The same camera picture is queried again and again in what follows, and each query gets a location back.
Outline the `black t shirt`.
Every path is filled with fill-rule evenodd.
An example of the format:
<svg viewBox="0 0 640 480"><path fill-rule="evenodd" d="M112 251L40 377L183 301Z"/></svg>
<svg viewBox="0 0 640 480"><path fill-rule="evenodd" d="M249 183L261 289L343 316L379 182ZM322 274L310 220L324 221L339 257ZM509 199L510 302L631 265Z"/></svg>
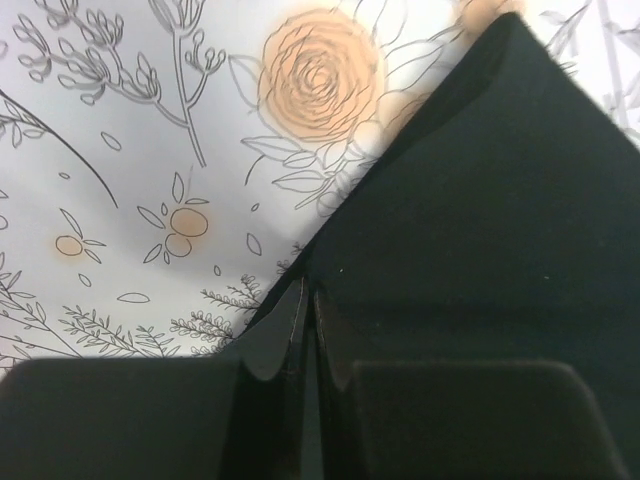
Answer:
<svg viewBox="0 0 640 480"><path fill-rule="evenodd" d="M290 269L371 338L639 379L639 153L494 21Z"/></svg>

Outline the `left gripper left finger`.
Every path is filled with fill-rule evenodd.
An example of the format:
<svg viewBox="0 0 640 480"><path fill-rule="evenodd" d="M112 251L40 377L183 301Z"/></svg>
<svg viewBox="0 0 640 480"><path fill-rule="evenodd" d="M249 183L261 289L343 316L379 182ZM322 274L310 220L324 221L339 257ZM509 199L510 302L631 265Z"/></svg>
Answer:
<svg viewBox="0 0 640 480"><path fill-rule="evenodd" d="M1 384L5 479L295 479L306 285L222 352L31 360Z"/></svg>

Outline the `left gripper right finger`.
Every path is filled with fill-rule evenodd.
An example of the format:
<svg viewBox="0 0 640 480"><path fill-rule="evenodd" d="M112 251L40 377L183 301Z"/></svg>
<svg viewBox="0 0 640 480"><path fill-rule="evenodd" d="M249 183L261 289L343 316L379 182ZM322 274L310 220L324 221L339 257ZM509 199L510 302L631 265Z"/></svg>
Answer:
<svg viewBox="0 0 640 480"><path fill-rule="evenodd" d="M626 479L593 390L545 359L377 349L325 292L316 318L329 479Z"/></svg>

